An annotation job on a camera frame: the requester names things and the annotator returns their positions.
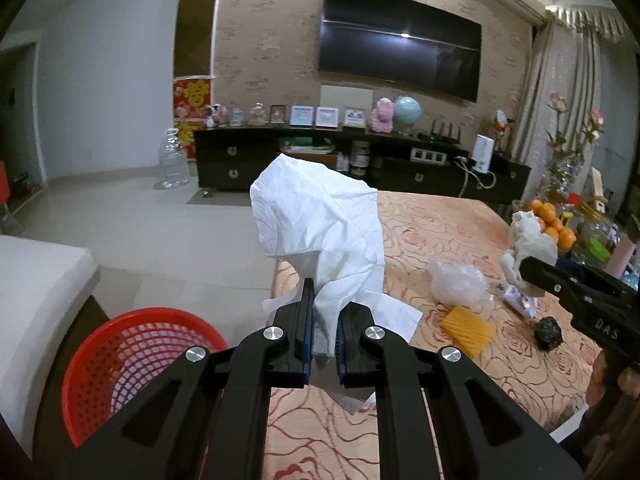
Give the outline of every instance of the white router box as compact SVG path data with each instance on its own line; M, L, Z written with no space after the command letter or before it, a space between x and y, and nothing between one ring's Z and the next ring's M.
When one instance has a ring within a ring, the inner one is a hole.
M485 137L484 135L478 135L476 137L476 143L474 145L471 159L476 163L472 168L478 173L487 173L489 171L489 165L491 164L491 156L494 153L495 140Z

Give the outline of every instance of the white sofa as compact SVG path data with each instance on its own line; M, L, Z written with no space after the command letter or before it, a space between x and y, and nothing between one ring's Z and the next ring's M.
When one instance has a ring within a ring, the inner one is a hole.
M0 413L29 456L56 351L97 283L88 249L0 235Z

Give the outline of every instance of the globe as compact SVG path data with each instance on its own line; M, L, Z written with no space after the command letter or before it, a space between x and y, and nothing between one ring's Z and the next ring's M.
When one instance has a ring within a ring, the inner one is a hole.
M394 119L404 123L407 126L411 126L422 115L422 109L418 104L418 101L412 97L399 97L394 102Z

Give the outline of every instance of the black tv screen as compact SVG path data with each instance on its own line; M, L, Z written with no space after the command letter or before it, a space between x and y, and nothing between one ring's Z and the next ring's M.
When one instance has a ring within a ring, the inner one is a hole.
M475 102L481 43L479 23L413 0L324 0L319 70Z

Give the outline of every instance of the black crumpled plastic bag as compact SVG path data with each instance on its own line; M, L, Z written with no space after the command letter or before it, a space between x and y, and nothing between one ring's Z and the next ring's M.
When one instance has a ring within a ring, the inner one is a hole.
M545 352L557 348L562 342L562 330L556 319L551 316L543 317L535 324L533 335L538 348Z

